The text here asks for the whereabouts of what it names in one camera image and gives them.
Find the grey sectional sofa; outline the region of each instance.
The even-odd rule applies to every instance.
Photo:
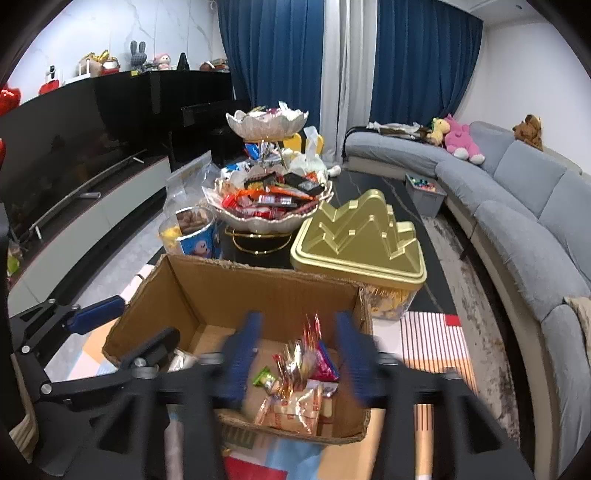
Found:
[[[591,184],[580,169],[483,122],[481,167],[442,148],[352,134],[350,168],[436,178],[498,290],[524,360],[535,423],[535,476],[553,480],[591,430],[591,373],[566,296],[591,296]]]

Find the grey storage bin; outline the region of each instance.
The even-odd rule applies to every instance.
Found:
[[[413,185],[413,181],[410,179],[408,173],[406,174],[406,188],[407,192],[412,198],[415,207],[420,215],[425,217],[435,217],[441,208],[441,204],[443,200],[447,196],[447,193],[441,188],[435,180],[429,178],[422,178],[422,177],[414,177],[419,180],[427,180],[430,183],[433,183],[437,188],[436,192],[430,192],[428,190],[420,189],[419,187],[415,187]]]

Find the brown teddy bear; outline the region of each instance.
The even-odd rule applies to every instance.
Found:
[[[525,122],[513,127],[515,138],[527,143],[530,147],[543,151],[542,147],[542,122],[535,115],[525,117]]]

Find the bunny figurine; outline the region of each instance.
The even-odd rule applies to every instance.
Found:
[[[142,67],[146,60],[148,60],[148,56],[146,55],[146,42],[139,43],[139,51],[138,51],[138,43],[133,40],[130,45],[131,49],[131,69],[132,70],[139,70],[142,71]]]

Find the gold stand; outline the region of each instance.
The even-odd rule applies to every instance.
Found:
[[[230,231],[230,227],[226,225],[226,235],[232,237],[232,242],[234,242],[234,246],[240,250],[241,252],[252,254],[252,255],[269,255],[279,250],[284,249],[287,245],[290,244],[291,241],[291,233],[239,233],[235,229]],[[285,242],[276,248],[271,248],[269,250],[251,250],[249,248],[243,247],[242,245],[238,244],[237,238],[248,238],[250,240],[258,240],[258,239],[273,239],[273,238],[287,238]]]

